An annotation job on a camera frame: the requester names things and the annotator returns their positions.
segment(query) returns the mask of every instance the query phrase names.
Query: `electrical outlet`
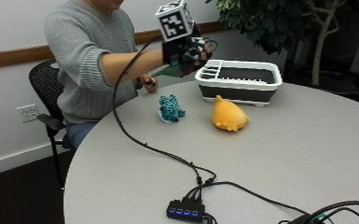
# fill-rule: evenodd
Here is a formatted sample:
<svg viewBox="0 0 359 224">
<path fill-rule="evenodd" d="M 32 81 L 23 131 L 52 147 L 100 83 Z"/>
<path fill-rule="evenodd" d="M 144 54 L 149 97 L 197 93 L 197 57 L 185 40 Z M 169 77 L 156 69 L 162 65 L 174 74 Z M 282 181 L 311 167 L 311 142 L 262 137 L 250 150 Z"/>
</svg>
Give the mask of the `electrical outlet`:
<svg viewBox="0 0 359 224">
<path fill-rule="evenodd" d="M 31 120 L 37 119 L 39 110 L 37 110 L 36 105 L 25 105 L 25 106 L 17 107 L 16 110 L 19 111 L 23 122 L 28 122 Z"/>
</svg>

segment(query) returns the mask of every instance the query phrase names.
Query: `wooden wall trim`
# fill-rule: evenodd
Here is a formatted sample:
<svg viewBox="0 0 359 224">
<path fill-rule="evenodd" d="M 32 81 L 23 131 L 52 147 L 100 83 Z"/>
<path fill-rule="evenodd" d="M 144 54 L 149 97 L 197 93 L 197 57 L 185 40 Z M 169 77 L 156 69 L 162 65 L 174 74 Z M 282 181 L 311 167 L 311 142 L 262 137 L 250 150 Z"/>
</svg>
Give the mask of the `wooden wall trim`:
<svg viewBox="0 0 359 224">
<path fill-rule="evenodd" d="M 201 23 L 198 25 L 200 30 L 203 34 L 213 33 L 223 30 L 223 26 L 217 21 Z M 160 30 L 144 31 L 136 33 L 136 43 L 146 43 L 156 35 L 160 35 Z M 0 67 L 13 65 L 19 63 L 29 63 L 53 58 L 53 54 L 47 45 L 0 51 Z"/>
</svg>

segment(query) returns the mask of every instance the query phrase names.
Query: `stuffed animal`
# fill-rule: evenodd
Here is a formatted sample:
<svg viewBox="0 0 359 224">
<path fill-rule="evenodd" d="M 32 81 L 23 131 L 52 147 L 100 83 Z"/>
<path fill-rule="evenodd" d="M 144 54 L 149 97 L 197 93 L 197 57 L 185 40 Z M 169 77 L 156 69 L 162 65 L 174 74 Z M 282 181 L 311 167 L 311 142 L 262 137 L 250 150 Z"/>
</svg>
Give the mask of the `stuffed animal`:
<svg viewBox="0 0 359 224">
<path fill-rule="evenodd" d="M 165 123 L 178 122 L 180 118 L 185 116 L 185 111 L 180 109 L 177 96 L 170 94 L 169 97 L 160 97 L 158 115 Z"/>
<path fill-rule="evenodd" d="M 217 95 L 213 116 L 214 125 L 222 130 L 235 132 L 243 128 L 249 119 L 241 108 Z"/>
</svg>

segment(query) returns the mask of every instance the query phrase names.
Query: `man's arm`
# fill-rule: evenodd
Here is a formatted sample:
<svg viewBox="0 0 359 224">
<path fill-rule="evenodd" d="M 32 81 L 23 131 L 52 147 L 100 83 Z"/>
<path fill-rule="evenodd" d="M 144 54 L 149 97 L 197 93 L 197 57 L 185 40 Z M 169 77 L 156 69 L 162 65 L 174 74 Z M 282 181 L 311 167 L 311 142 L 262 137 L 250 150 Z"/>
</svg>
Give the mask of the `man's arm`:
<svg viewBox="0 0 359 224">
<path fill-rule="evenodd" d="M 101 66 L 107 80 L 114 84 L 128 66 L 130 60 L 138 52 L 133 53 L 112 53 L 105 54 L 101 58 Z M 153 71 L 162 66 L 162 51 L 161 49 L 146 49 L 142 51 L 137 61 L 129 67 L 126 74 L 122 76 L 121 81 L 132 80 L 142 74 Z"/>
</svg>

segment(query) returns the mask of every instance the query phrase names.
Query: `plant pot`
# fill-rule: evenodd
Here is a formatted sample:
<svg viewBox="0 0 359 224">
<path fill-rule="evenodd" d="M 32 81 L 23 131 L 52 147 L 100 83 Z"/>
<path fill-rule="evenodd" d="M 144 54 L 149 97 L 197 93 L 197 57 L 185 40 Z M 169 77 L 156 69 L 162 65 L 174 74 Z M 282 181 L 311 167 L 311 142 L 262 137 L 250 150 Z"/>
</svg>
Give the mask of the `plant pot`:
<svg viewBox="0 0 359 224">
<path fill-rule="evenodd" d="M 291 83 L 342 95 L 347 98 L 359 97 L 359 74 L 339 69 L 322 68 L 319 86 L 311 84 L 311 69 L 297 67 L 290 72 Z"/>
</svg>

